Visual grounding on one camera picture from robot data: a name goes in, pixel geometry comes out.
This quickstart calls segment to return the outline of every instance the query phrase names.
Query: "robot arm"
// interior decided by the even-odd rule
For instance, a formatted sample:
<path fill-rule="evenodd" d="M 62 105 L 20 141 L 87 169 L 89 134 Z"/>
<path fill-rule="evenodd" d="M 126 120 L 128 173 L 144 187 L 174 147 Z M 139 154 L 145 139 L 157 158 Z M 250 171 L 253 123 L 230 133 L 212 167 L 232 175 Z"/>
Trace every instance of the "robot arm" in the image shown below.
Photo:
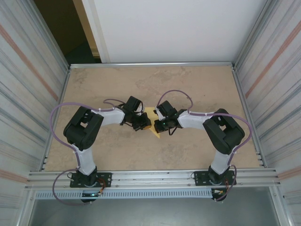
<path fill-rule="evenodd" d="M 214 185 L 220 184 L 229 170 L 233 149 L 240 144 L 245 136 L 243 129 L 236 121 L 228 116 L 207 116 L 211 113 L 196 113 L 181 109 L 177 111 L 168 101 L 163 102 L 156 108 L 159 120 L 155 121 L 157 133 L 167 131 L 172 128 L 195 128 L 204 129 L 214 147 L 215 157 L 209 167 L 209 179 Z M 214 113 L 228 113 L 224 109 L 219 109 Z"/>
<path fill-rule="evenodd" d="M 97 167 L 93 161 L 92 144 L 102 126 L 110 124 L 131 123 L 135 131 L 147 129 L 151 121 L 147 113 L 143 113 L 142 102 L 135 97 L 114 109 L 93 111 L 80 107 L 64 129 L 64 136 L 77 150 L 80 167 L 77 171 L 81 182 L 92 186 L 96 181 Z"/>

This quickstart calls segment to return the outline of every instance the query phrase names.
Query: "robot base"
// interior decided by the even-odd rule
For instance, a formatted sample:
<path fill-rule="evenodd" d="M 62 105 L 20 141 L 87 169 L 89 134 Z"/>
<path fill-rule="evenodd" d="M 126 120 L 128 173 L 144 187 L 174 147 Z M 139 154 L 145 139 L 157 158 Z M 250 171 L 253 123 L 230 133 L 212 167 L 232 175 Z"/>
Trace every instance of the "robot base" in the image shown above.
<path fill-rule="evenodd" d="M 112 173 L 102 173 L 97 172 L 96 173 L 96 179 L 94 183 L 87 183 L 87 179 L 83 178 L 83 175 L 81 173 L 72 173 L 71 181 L 70 181 L 70 187 L 103 187 L 103 183 L 100 183 L 98 180 L 101 178 L 105 182 L 105 187 L 111 187 L 111 181 L 112 181 Z"/>
<path fill-rule="evenodd" d="M 224 175 L 223 179 L 218 184 L 214 184 L 209 178 L 209 171 L 195 171 L 193 172 L 194 181 L 196 186 L 226 186 L 226 181 L 228 181 L 228 185 L 230 186 L 234 180 L 234 171 L 228 170 Z"/>

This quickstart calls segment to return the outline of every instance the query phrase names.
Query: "tan work surface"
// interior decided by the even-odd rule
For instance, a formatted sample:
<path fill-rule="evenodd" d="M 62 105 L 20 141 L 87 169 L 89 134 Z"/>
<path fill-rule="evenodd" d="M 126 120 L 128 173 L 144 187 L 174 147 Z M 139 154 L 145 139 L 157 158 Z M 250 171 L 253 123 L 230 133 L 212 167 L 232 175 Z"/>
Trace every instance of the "tan work surface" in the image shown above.
<path fill-rule="evenodd" d="M 64 102 L 80 102 L 94 108 L 110 108 L 106 98 L 127 101 L 134 96 L 145 107 L 154 107 L 161 95 L 180 89 L 193 100 L 192 111 L 214 112 L 219 108 L 245 117 L 230 67 L 128 67 L 72 69 Z M 190 106 L 181 93 L 163 99 L 177 110 Z M 63 129 L 78 106 L 61 108 L 56 134 L 66 141 Z M 239 121 L 248 136 L 248 128 Z M 135 132 L 127 125 L 101 127 L 93 146 L 99 170 L 179 170 L 207 169 L 215 149 L 204 130 L 178 129 L 172 136 L 161 133 L 158 139 L 150 130 Z M 232 161 L 239 168 L 259 167 L 252 141 Z M 67 170 L 77 166 L 72 150 L 53 139 L 46 170 Z"/>

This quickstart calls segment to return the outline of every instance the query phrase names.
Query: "metal extrusion rail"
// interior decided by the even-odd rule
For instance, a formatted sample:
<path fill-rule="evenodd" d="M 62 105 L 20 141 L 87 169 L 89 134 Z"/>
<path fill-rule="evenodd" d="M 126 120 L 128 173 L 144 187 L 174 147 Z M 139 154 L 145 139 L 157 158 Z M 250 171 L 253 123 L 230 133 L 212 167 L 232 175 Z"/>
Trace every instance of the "metal extrusion rail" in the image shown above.
<path fill-rule="evenodd" d="M 196 170 L 145 170 L 145 171 L 110 171 L 112 173 L 111 187 L 113 189 L 189 189 L 196 188 L 194 179 L 191 177 Z M 26 190 L 51 190 L 56 176 L 60 172 L 31 172 Z M 70 179 L 67 174 L 62 175 L 56 185 L 56 190 L 83 190 L 82 188 L 70 188 Z M 280 186 L 275 169 L 271 168 L 249 168 L 238 169 L 237 185 L 235 187 L 261 187 Z M 215 188 L 217 186 L 202 186 L 201 188 Z"/>

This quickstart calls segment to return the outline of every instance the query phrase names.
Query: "yellow triangle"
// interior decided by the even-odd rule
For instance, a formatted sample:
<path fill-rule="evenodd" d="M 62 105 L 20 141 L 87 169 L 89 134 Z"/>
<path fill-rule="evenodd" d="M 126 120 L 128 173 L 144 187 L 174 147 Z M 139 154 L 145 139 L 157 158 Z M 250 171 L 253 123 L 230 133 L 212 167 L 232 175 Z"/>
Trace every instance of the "yellow triangle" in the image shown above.
<path fill-rule="evenodd" d="M 150 131 L 153 132 L 153 134 L 156 135 L 156 137 L 160 138 L 160 134 L 156 132 L 155 130 L 155 120 L 159 119 L 159 117 L 154 113 L 155 108 L 154 107 L 146 107 L 144 109 L 144 112 L 147 113 L 147 117 L 150 119 L 151 121 L 151 127 L 150 127 Z"/>

